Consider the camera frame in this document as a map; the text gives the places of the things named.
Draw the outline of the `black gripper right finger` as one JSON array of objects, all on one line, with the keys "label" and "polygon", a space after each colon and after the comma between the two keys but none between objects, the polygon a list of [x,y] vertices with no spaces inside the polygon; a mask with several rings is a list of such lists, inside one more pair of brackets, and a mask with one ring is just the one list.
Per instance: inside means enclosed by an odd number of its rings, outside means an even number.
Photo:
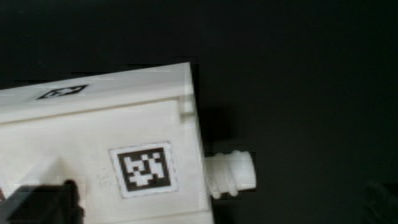
[{"label": "black gripper right finger", "polygon": [[368,184],[361,224],[398,224],[398,183]]}]

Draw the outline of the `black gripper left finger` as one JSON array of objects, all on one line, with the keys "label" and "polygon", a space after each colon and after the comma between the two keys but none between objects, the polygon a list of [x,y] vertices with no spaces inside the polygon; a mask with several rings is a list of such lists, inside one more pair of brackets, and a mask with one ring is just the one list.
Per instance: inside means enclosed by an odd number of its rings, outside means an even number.
[{"label": "black gripper left finger", "polygon": [[78,186],[23,185],[0,202],[0,224],[83,224]]}]

